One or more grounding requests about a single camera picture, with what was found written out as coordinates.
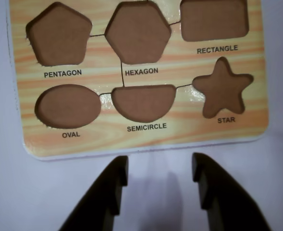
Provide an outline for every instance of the shape puzzle board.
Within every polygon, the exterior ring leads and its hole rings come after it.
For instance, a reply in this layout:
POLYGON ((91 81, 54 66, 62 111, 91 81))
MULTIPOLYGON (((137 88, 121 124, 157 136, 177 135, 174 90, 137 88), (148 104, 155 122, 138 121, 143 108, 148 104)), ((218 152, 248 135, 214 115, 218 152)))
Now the shape puzzle board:
POLYGON ((37 158, 247 141, 267 129, 261 0, 10 0, 8 13, 25 147, 37 158), (72 31, 55 32, 71 14, 72 31))

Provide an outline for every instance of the wooden puzzle board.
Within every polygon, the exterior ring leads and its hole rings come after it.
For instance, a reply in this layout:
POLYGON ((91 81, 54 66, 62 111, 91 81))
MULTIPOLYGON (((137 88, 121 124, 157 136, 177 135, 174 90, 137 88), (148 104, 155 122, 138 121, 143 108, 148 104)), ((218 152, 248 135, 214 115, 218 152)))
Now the wooden puzzle board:
POLYGON ((257 138, 267 129, 261 0, 247 0, 249 32, 246 36, 197 42, 187 42, 182 38, 180 0, 155 0, 170 25, 171 37, 158 62, 134 65, 122 63, 103 36, 116 7, 123 1, 63 0, 63 4, 91 20, 92 30, 81 64, 50 67, 38 63, 25 28, 53 2, 10 0, 9 6, 11 49, 24 142, 28 152, 35 157, 65 158, 79 156, 80 153, 124 152, 124 149, 136 150, 152 145, 191 146, 247 141, 257 138), (207 48, 212 47, 229 49, 207 52, 211 51, 207 48), (198 76, 211 75, 221 57, 228 60, 233 73, 250 74, 254 81, 242 92, 244 113, 238 115, 223 109, 214 118, 206 119, 202 114, 205 96, 194 89, 192 81, 198 76), (50 76, 53 72, 73 70, 78 75, 50 76), (153 73, 145 74, 144 70, 153 70, 153 73), (49 88, 63 84, 82 85, 100 96, 101 112, 92 123, 76 129, 59 129, 47 127, 37 118, 34 108, 39 96, 49 88), (176 87, 175 100, 170 111, 152 123, 138 123, 123 117, 111 100, 111 92, 115 88, 162 84, 176 87))

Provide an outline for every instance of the brown cardboard backing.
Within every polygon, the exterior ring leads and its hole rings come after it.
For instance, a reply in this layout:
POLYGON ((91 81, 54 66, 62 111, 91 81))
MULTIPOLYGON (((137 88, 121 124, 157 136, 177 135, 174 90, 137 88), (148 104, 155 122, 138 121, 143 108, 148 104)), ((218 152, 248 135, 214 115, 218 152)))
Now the brown cardboard backing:
POLYGON ((183 0, 182 36, 185 41, 231 39, 249 31, 246 0, 183 0))
POLYGON ((232 73, 226 58, 218 59, 211 75, 193 80, 194 88, 205 95, 203 116, 213 118, 224 108, 242 114, 245 110, 242 91, 252 82, 253 77, 249 74, 232 73))
POLYGON ((90 89, 65 84, 48 89, 39 97, 35 113, 52 128, 79 128, 95 120, 101 110, 99 96, 90 89))
POLYGON ((91 21, 56 2, 28 23, 27 37, 43 66, 80 64, 85 57, 91 21))
POLYGON ((123 63, 155 63, 168 43, 171 30, 154 2, 122 2, 105 36, 123 63))
POLYGON ((135 122, 153 122, 168 113, 176 89, 173 85, 116 88, 112 101, 117 111, 135 122))

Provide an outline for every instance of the white table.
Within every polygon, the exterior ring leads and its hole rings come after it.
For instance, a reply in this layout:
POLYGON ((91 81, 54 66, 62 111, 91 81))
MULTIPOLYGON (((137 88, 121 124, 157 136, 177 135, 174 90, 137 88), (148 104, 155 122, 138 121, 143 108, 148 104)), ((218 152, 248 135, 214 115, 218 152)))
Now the white table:
MULTIPOLYGON (((270 128, 250 143, 132 154, 114 231, 208 231, 192 182, 192 152, 220 163, 250 193, 273 230, 283 231, 283 0, 263 0, 270 128)), ((26 154, 0 0, 0 231, 57 231, 114 158, 41 162, 26 154)))

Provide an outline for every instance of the star cutout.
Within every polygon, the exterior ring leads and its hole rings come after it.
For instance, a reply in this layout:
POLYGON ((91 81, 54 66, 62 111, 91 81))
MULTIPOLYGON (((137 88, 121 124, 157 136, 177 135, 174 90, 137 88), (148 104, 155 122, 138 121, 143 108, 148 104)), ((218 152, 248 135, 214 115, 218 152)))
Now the star cutout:
POLYGON ((199 76, 193 80, 194 88, 205 95, 203 116, 213 118, 224 108, 242 114, 245 110, 242 91, 252 82, 251 75, 234 74, 228 60, 219 58, 211 75, 199 76))

